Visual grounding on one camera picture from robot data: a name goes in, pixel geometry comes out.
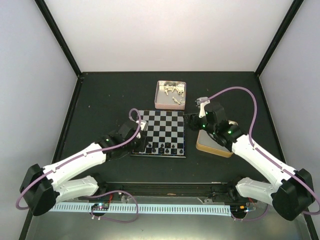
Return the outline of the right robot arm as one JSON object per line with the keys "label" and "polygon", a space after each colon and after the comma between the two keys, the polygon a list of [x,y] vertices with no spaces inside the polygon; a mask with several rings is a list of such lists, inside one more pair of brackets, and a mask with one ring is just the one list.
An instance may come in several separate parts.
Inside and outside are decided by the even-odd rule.
{"label": "right robot arm", "polygon": [[283,163],[257,144],[234,122],[227,119],[224,108],[207,97],[196,99],[198,113],[186,116],[191,130],[198,131],[196,148],[206,153],[235,154],[262,174],[267,182],[238,177],[228,187],[228,198],[234,202],[251,198],[273,206],[288,221],[294,220],[316,198],[311,174]]}

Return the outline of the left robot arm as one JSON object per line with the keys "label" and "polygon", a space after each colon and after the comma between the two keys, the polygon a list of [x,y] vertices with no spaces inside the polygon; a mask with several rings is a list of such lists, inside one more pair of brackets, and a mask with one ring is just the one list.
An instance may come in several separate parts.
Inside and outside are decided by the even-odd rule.
{"label": "left robot arm", "polygon": [[75,177],[107,161],[120,159],[146,148],[148,123],[128,120],[118,130],[111,131],[80,152],[54,164],[28,168],[20,186],[26,208],[41,216],[56,204],[78,197],[103,199],[108,188],[97,175]]}

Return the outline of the yellow tin tray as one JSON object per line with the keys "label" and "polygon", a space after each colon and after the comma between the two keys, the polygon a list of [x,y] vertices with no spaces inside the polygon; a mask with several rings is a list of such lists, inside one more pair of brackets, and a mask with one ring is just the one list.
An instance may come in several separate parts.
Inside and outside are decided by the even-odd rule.
{"label": "yellow tin tray", "polygon": [[221,146],[216,142],[216,134],[207,130],[206,123],[199,124],[199,132],[196,140],[196,149],[208,154],[230,158],[233,153],[225,146]]}

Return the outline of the black and grey chessboard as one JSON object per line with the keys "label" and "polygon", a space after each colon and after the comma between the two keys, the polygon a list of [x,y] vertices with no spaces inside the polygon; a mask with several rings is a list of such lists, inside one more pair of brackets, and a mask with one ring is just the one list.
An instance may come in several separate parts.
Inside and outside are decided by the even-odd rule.
{"label": "black and grey chessboard", "polygon": [[[166,158],[185,158],[185,124],[183,111],[167,111],[167,110],[140,110],[141,119],[147,121],[148,128],[146,131],[146,149],[144,152],[132,153],[133,156],[148,157],[166,157]],[[165,147],[165,143],[169,142],[170,147]],[[158,143],[157,153],[152,153],[153,143]],[[159,154],[159,149],[163,148],[164,153]],[[177,150],[177,154],[172,154],[172,149]]]}

